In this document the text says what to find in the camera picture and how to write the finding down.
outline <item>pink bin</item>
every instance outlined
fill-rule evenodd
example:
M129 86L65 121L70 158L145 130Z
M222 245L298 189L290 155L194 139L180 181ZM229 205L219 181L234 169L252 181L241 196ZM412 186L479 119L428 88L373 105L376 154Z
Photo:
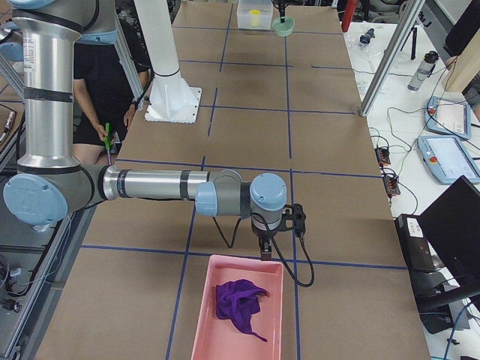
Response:
M251 317L253 331L266 338L266 343L215 316L215 287L239 279L268 291L268 296L259 296L260 312ZM283 285L284 269L279 262L212 255L191 360L280 360Z

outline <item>black shirt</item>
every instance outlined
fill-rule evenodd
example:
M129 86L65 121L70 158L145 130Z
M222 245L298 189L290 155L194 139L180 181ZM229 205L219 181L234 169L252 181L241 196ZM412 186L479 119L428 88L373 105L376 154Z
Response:
M149 69L149 59L134 28L121 20L127 45L141 73ZM122 119L134 95L120 64L114 45L75 44L73 78L84 79L100 123Z

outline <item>black monitor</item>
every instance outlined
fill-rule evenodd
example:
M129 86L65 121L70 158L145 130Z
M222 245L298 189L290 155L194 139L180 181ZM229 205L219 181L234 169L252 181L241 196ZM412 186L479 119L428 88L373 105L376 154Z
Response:
M480 310L480 192L461 176L418 217L424 237L460 284L417 298L422 312L470 298Z

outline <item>person's hand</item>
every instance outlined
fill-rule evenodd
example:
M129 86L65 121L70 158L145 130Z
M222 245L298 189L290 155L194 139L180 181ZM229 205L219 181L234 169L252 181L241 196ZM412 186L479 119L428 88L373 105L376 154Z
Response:
M131 104L125 115L123 115L123 123L127 127L127 130L130 130L130 125L132 125L132 121L134 120L135 111L135 105Z
M95 124L93 127L97 131L100 140L104 141L105 137L108 135L108 133L105 131L105 127L102 124Z

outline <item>green handle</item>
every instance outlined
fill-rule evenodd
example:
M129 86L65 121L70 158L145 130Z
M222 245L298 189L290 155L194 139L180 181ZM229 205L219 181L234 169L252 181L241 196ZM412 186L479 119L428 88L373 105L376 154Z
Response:
M105 143L105 149L110 150L110 123L107 122L105 124L105 131L106 131L106 136L105 139L103 139L103 142Z

